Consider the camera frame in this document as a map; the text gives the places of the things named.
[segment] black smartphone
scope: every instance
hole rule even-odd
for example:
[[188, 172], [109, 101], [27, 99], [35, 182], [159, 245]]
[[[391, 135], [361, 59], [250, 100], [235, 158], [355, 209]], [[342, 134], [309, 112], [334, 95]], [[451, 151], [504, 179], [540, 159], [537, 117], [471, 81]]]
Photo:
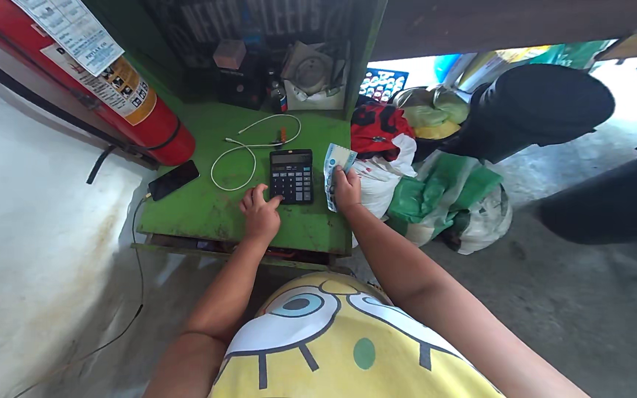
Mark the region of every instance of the black smartphone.
[[164, 196], [198, 178], [199, 175], [195, 163], [193, 160], [189, 160], [150, 182], [149, 193], [152, 195], [152, 199], [161, 200]]

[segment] red cloth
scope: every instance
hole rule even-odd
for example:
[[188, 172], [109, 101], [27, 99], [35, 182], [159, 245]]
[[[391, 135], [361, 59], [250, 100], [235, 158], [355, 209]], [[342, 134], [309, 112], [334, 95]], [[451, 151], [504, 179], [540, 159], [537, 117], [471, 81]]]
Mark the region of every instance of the red cloth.
[[360, 105], [350, 119], [350, 149], [358, 158], [373, 158], [381, 155], [393, 161], [400, 149], [392, 139], [400, 134], [414, 138], [414, 130], [402, 117], [404, 110], [379, 104]]

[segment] white plastic bag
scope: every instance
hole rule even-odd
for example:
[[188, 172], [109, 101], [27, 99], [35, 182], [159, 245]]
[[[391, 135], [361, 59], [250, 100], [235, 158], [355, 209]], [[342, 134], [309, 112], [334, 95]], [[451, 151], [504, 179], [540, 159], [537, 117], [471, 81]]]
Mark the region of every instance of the white plastic bag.
[[458, 246], [458, 241], [460, 241], [457, 250], [459, 254], [471, 254], [491, 246], [493, 242], [502, 238], [510, 228], [512, 206], [502, 185], [469, 211], [471, 220], [460, 237], [449, 237], [449, 231], [445, 231], [447, 239], [453, 246]]
[[[400, 178], [417, 175], [412, 168], [417, 142], [408, 135], [400, 134], [392, 139], [392, 143], [400, 149], [400, 154], [395, 160], [387, 161], [381, 156], [376, 156], [353, 163], [353, 169], [360, 177], [360, 203], [377, 218], [382, 218], [387, 212]], [[354, 236], [353, 247], [357, 245], [358, 241]]]

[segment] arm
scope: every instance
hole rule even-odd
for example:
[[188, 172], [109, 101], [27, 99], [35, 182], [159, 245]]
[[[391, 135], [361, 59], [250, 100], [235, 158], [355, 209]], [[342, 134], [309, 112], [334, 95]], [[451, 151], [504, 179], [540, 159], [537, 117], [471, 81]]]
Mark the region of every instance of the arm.
[[437, 331], [511, 398], [586, 397], [444, 268], [360, 204], [360, 179], [336, 170], [336, 203], [394, 303]]
[[206, 397], [227, 344], [240, 328], [257, 267], [279, 230], [277, 196], [266, 203], [267, 185], [248, 189], [240, 202], [245, 236], [190, 314], [185, 330], [166, 350], [144, 398]]

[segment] fire extinguisher label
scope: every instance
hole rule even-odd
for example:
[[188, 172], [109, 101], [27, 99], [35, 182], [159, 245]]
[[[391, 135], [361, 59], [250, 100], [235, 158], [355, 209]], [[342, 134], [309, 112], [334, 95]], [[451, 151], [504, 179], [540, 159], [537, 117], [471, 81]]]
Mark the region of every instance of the fire extinguisher label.
[[58, 44], [43, 48], [41, 52], [131, 125], [146, 119], [156, 106], [155, 90], [124, 57], [119, 57], [100, 76], [94, 77]]
[[125, 52], [82, 0], [12, 1], [94, 76]]

